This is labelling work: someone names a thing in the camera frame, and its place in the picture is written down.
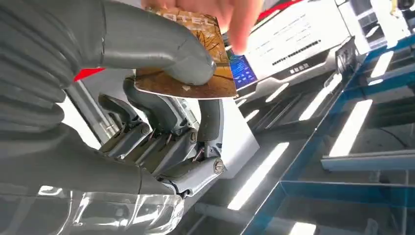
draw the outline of ceiling light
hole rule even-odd
[[[245,121],[248,122],[249,120],[251,120],[253,117],[255,117],[256,114],[258,114],[259,110],[254,110],[252,113],[248,114],[245,117]]]
[[[376,80],[373,80],[373,81],[369,82],[368,86],[376,85],[376,84],[379,84],[381,82],[383,82],[382,78],[381,79],[376,79]]]
[[[251,95],[253,95],[253,94],[255,94],[255,92],[251,92],[251,93],[249,93],[249,94],[243,95],[243,96],[239,97],[237,100],[240,100],[240,99],[246,99],[246,98],[248,98],[249,96],[251,96]]]
[[[284,83],[283,85],[281,85],[280,87],[278,87],[278,89],[272,93],[272,95],[270,95],[270,97],[268,97],[265,102],[271,102],[273,99],[275,99],[275,97],[277,97],[283,90],[285,90],[285,88],[288,87],[288,85],[290,85],[288,82]]]
[[[243,99],[239,103],[236,104],[236,107],[239,108],[239,106],[243,105],[247,100]]]
[[[330,151],[330,157],[346,156],[349,154],[372,103],[373,100],[371,99],[356,103]]]
[[[383,53],[379,60],[377,61],[375,68],[372,71],[370,77],[379,77],[385,74],[386,69],[388,68],[389,63],[391,62],[393,56],[393,51],[388,51]]]
[[[313,235],[316,225],[296,222],[289,235]]]
[[[301,114],[299,120],[304,121],[310,119],[318,107],[321,105],[321,103],[323,103],[327,95],[330,94],[341,83],[342,78],[343,77],[340,73],[335,74],[328,86],[324,87],[308,105],[305,111]]]
[[[366,37],[368,38],[368,37],[371,37],[375,32],[376,32],[376,30],[379,28],[379,26],[377,25],[377,26],[375,26],[375,27],[373,27],[370,31],[369,31],[369,33],[367,33],[366,34]]]
[[[252,176],[247,180],[243,187],[238,191],[231,203],[228,205],[228,209],[239,210],[253,194],[258,185],[262,182],[277,160],[281,157],[284,151],[287,149],[290,143],[279,143],[268,157],[262,162],[262,164],[255,170]]]

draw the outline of human hand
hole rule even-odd
[[[243,54],[263,0],[141,0],[143,7],[173,8],[215,16],[236,54]]]

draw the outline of red stripe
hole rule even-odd
[[[288,1],[288,2],[285,2],[285,3],[278,4],[278,5],[274,6],[274,7],[271,7],[270,9],[268,9],[268,10],[262,12],[261,14],[259,14],[258,21],[263,20],[264,18],[266,18],[267,16],[271,15],[276,10],[282,11],[285,8],[291,6],[292,4],[295,4],[295,3],[299,2],[299,1],[302,1],[302,0],[291,0],[291,1]]]
[[[295,4],[295,3],[299,2],[299,1],[302,1],[302,0],[291,0],[291,1],[288,1],[288,2],[285,2],[285,3],[282,3],[282,4],[278,4],[278,5],[270,8],[270,9],[262,12],[261,14],[259,14],[258,21],[263,20],[264,18],[266,18],[267,16],[271,15],[276,10],[284,10],[285,8],[291,6],[292,4]],[[81,70],[79,72],[79,74],[74,78],[74,81],[75,82],[76,81],[79,81],[79,80],[84,79],[84,78],[86,78],[88,76],[91,76],[92,74],[95,74],[97,72],[101,72],[104,69],[105,68],[84,69],[84,70]]]
[[[88,77],[88,76],[91,76],[92,74],[94,74],[94,73],[97,73],[97,72],[101,72],[101,71],[103,71],[105,68],[97,68],[97,69],[84,69],[84,70],[81,70],[80,72],[79,72],[79,74],[73,79],[75,82],[76,81],[78,81],[78,80],[81,80],[81,79],[83,79],[83,78],[86,78],[86,77]]]

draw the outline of blue screen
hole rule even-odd
[[[244,87],[257,80],[245,56],[235,55],[230,52],[229,62],[231,65],[232,75],[235,81],[236,89]]]

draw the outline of card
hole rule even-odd
[[[201,86],[182,83],[156,68],[137,69],[136,89],[179,98],[218,99],[237,95],[229,59],[215,17],[177,8],[147,10],[186,26],[205,46],[217,68],[213,77]]]

